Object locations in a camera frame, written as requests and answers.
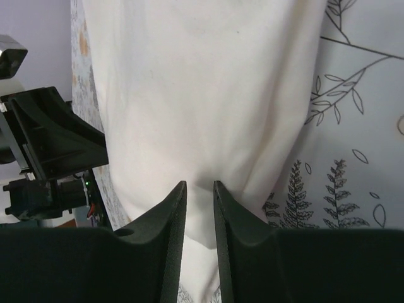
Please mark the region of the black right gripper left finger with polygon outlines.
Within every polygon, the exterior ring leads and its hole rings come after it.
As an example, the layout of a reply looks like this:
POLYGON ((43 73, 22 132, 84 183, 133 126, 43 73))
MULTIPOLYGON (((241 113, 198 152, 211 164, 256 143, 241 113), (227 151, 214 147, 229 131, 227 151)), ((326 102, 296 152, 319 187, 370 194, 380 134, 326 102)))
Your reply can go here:
POLYGON ((1 230, 2 302, 175 302, 187 185, 126 226, 1 230))

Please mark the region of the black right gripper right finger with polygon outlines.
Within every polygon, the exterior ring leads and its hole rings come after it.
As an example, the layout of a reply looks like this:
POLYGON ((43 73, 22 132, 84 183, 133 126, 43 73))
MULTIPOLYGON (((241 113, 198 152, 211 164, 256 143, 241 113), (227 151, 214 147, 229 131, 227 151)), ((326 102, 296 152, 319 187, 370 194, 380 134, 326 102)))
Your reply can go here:
POLYGON ((403 232, 276 229, 213 185, 223 302, 402 302, 403 232))

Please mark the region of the white t shirt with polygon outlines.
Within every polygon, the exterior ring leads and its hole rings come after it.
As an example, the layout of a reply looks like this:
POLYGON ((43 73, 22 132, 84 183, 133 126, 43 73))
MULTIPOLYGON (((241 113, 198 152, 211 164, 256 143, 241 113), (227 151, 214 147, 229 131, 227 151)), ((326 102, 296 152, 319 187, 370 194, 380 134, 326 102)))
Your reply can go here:
POLYGON ((261 209, 307 116, 325 1, 84 1, 114 190, 131 219, 187 182, 181 285, 219 286, 213 183, 261 209))

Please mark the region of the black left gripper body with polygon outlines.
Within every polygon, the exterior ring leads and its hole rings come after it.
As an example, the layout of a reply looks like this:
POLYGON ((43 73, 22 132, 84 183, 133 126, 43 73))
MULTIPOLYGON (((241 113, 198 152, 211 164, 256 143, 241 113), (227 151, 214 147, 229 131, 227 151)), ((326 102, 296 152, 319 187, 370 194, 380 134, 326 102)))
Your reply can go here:
POLYGON ((92 172, 108 163, 105 136, 78 117, 55 87, 1 97, 1 164, 16 162, 6 215, 20 221, 58 218, 100 199, 92 172))

